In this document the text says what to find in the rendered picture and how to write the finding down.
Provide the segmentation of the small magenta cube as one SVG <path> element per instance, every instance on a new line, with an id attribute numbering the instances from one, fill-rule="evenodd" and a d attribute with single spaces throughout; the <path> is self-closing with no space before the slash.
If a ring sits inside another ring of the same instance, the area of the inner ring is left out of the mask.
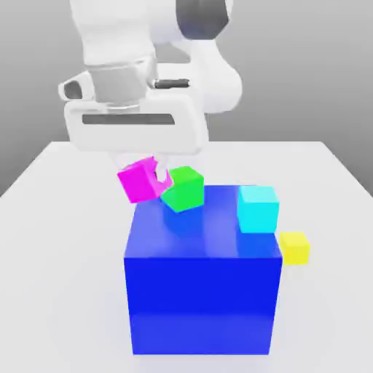
<path id="1" fill-rule="evenodd" d="M 131 203 L 157 199 L 173 185 L 168 171 L 164 181 L 157 179 L 157 164 L 154 157 L 147 157 L 118 172 L 117 177 Z"/>

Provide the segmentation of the large blue box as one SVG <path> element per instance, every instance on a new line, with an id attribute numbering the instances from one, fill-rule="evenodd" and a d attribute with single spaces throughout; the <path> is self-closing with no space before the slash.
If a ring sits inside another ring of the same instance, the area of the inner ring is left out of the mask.
<path id="1" fill-rule="evenodd" d="M 244 234 L 238 187 L 198 208 L 136 206 L 124 255 L 136 355 L 267 355 L 282 270 L 272 234 Z"/>

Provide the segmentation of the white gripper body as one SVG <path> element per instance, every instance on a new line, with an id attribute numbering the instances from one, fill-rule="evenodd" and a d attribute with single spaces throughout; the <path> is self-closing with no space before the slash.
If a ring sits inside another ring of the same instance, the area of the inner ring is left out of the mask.
<path id="1" fill-rule="evenodd" d="M 83 151 L 196 154 L 208 143 L 203 110 L 184 93 L 151 93 L 123 107 L 73 100 L 64 117 L 71 143 Z"/>

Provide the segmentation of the small green cube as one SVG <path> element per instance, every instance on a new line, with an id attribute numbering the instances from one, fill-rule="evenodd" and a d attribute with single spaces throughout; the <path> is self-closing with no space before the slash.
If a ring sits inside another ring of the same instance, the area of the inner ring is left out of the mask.
<path id="1" fill-rule="evenodd" d="M 179 213 L 204 204 L 204 177 L 189 166 L 169 171 L 173 185 L 162 195 L 161 200 L 174 212 Z"/>

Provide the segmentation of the small cyan cube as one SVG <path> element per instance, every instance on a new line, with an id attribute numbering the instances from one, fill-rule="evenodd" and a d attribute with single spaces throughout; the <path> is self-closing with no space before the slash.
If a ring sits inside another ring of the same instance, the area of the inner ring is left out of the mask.
<path id="1" fill-rule="evenodd" d="M 239 186 L 237 217 L 242 233 L 274 233 L 277 229 L 279 199 L 272 186 Z"/>

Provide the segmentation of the small yellow cube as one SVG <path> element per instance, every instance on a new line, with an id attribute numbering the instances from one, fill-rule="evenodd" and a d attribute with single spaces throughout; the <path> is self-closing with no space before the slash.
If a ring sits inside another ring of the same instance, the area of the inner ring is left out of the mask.
<path id="1" fill-rule="evenodd" d="M 285 265 L 304 265 L 308 263 L 310 243 L 303 232 L 281 232 L 279 246 Z"/>

